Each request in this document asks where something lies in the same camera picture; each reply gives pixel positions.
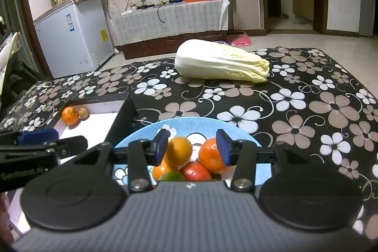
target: black circular disc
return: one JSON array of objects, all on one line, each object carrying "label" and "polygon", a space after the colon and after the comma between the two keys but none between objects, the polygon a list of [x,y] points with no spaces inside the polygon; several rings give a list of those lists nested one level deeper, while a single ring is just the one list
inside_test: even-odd
[{"label": "black circular disc", "polygon": [[259,199],[274,219],[307,231],[353,225],[363,200],[349,178],[313,163],[282,170],[262,185]]},{"label": "black circular disc", "polygon": [[21,195],[28,222],[54,231],[78,231],[112,217],[125,201],[117,182],[93,166],[58,168],[29,182]]}]

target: blue plate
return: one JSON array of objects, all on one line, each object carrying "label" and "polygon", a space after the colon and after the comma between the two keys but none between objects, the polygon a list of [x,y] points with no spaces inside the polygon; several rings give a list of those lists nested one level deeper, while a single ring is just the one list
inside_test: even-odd
[{"label": "blue plate", "polygon": [[[238,140],[250,140],[261,146],[253,137],[247,134],[240,128],[228,124],[223,121],[211,119],[211,118],[200,118],[200,117],[180,117],[169,119],[161,122],[157,122],[141,128],[135,133],[129,135],[124,140],[122,140],[116,148],[126,147],[130,142],[138,139],[150,139],[152,140],[159,130],[162,128],[169,130],[171,132],[171,138],[176,136],[187,137],[193,145],[193,153],[190,161],[195,161],[198,157],[198,151],[201,145],[208,139],[214,138],[215,133],[218,129],[223,129],[231,139]],[[152,166],[148,166],[150,175]],[[227,168],[226,172],[222,174],[222,180],[225,180],[228,186],[230,185],[231,178],[234,174],[235,167]],[[256,167],[256,179],[255,184],[261,185],[267,179],[271,177],[270,164],[258,164]],[[119,184],[127,184],[127,165],[114,165],[113,178],[117,180]],[[156,184],[154,179],[151,177],[152,184]]]}]

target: orange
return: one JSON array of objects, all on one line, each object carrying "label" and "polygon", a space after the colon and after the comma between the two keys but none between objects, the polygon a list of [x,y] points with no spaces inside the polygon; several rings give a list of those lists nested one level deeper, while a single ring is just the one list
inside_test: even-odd
[{"label": "orange", "polygon": [[174,171],[178,171],[178,167],[168,164],[165,159],[163,159],[160,166],[152,168],[152,178],[157,182],[163,174]]},{"label": "orange", "polygon": [[68,126],[76,125],[79,122],[79,113],[73,107],[66,107],[62,112],[62,120]]},{"label": "orange", "polygon": [[185,137],[174,137],[168,144],[164,158],[171,165],[184,165],[192,155],[193,147]]},{"label": "orange", "polygon": [[198,153],[198,159],[200,164],[211,174],[221,174],[226,169],[226,165],[220,157],[215,138],[204,142]]}]

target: tile floor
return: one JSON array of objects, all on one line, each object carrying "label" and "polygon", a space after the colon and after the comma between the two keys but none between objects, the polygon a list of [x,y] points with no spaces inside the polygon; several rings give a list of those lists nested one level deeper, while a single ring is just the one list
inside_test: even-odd
[{"label": "tile floor", "polygon": [[[351,38],[320,34],[269,34],[251,37],[251,42],[251,46],[244,47],[246,51],[276,46],[320,49],[339,62],[362,82],[374,96],[378,97],[378,37]],[[105,63],[102,70],[123,66],[134,61],[148,61],[174,56],[175,54],[167,54],[125,60],[123,54],[119,53]]]},{"label": "tile floor", "polygon": [[310,24],[296,24],[294,18],[279,19],[278,17],[269,17],[269,29],[307,29],[312,30]]}]

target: tv stand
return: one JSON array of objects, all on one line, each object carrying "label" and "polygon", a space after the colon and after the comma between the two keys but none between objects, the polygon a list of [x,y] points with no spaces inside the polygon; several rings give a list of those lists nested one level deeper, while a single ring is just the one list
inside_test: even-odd
[{"label": "tv stand", "polygon": [[228,5],[228,0],[207,0],[133,11],[110,21],[114,46],[132,59],[175,53],[189,39],[224,41]]},{"label": "tv stand", "polygon": [[168,36],[146,40],[136,43],[130,43],[115,48],[121,51],[125,59],[133,59],[154,55],[163,55],[177,52],[181,44],[190,39],[199,39],[206,41],[226,41],[227,31],[207,31],[196,34],[179,34],[177,36]]}]

